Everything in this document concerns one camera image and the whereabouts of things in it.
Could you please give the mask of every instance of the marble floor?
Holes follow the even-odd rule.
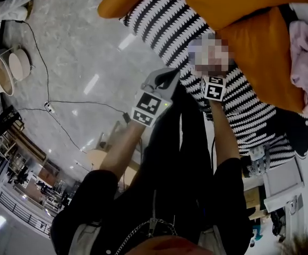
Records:
[[[49,69],[51,100],[97,101],[130,112],[134,95],[147,75],[164,67],[161,59],[140,39],[129,45],[130,32],[118,20],[98,16],[101,0],[35,0],[28,23]],[[10,22],[5,33],[7,46],[21,44],[35,68],[15,84],[7,97],[16,109],[44,108],[47,74],[26,24]],[[108,133],[122,113],[95,104],[52,103],[55,118],[83,151],[93,149],[102,132]],[[91,168],[67,134],[46,112],[21,110],[25,134],[50,160],[68,175],[82,180]],[[143,139],[148,140],[150,130]]]

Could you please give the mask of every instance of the black and white striped cushion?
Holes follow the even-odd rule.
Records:
[[[205,20],[186,5],[185,0],[142,0],[121,21],[142,37],[167,66],[180,70],[181,84],[192,94],[207,118],[212,120],[210,107],[200,90],[200,79],[191,74],[187,53],[192,39],[203,33],[214,33]],[[226,80],[223,104],[240,154],[248,155],[249,149],[269,144],[271,168],[292,159],[295,151],[286,134],[278,133],[275,128],[280,119],[278,109],[259,101],[236,65],[228,72]],[[303,126],[308,127],[308,116],[300,118]],[[298,154],[305,157],[307,149],[308,141],[305,141]]]

